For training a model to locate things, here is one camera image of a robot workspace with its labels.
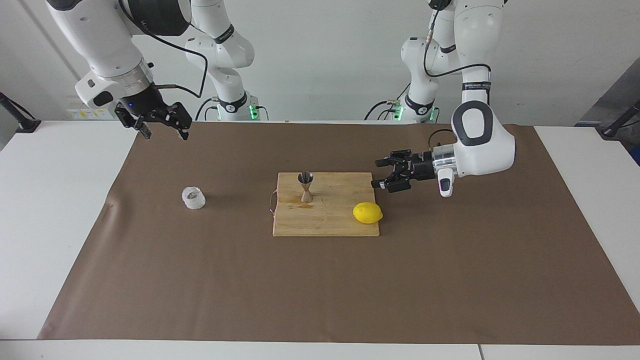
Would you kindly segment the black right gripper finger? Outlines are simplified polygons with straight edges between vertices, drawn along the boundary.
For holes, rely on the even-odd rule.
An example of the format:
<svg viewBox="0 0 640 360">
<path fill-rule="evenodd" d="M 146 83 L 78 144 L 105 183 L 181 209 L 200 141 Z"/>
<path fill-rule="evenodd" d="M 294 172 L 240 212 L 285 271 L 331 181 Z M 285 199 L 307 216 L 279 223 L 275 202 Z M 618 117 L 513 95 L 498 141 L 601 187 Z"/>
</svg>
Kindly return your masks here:
<svg viewBox="0 0 640 360">
<path fill-rule="evenodd" d="M 173 128 L 183 141 L 187 141 L 193 118 L 181 102 L 175 102 L 172 105 L 154 109 L 152 121 Z"/>
<path fill-rule="evenodd" d="M 132 116 L 132 114 L 130 114 L 130 112 L 123 105 L 116 105 L 114 113 L 122 123 L 123 127 L 135 129 L 137 130 L 137 132 L 142 134 L 142 137 L 144 137 L 144 139 L 151 139 L 153 133 L 146 125 L 144 117 L 140 117 L 138 119 L 134 118 L 134 116 Z"/>
</svg>

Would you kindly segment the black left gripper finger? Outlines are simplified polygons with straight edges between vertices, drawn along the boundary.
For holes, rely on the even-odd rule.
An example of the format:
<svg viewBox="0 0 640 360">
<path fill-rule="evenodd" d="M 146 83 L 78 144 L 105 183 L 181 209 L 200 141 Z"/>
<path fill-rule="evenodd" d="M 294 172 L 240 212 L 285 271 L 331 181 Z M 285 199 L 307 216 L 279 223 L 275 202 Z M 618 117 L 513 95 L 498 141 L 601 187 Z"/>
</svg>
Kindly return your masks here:
<svg viewBox="0 0 640 360">
<path fill-rule="evenodd" d="M 390 194 L 407 191 L 412 187 L 412 185 L 410 184 L 412 176 L 413 173 L 411 171 L 393 171 L 386 178 L 371 180 L 371 187 L 373 189 L 382 189 Z"/>
<path fill-rule="evenodd" d="M 400 167 L 401 169 L 411 169 L 412 151 L 409 149 L 395 150 L 382 159 L 375 160 L 376 167 Z"/>
</svg>

